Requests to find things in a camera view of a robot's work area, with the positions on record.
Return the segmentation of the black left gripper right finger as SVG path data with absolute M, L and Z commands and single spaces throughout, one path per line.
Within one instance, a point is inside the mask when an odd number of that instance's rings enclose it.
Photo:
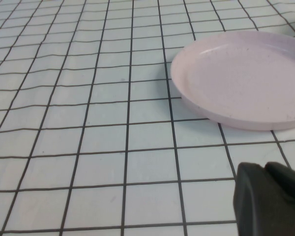
M 285 193 L 295 199 L 295 171 L 277 162 L 268 162 L 265 170 Z

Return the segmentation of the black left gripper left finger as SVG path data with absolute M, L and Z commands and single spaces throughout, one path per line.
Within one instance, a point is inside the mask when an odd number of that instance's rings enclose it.
M 233 205 L 240 236 L 295 236 L 295 199 L 265 167 L 238 165 Z

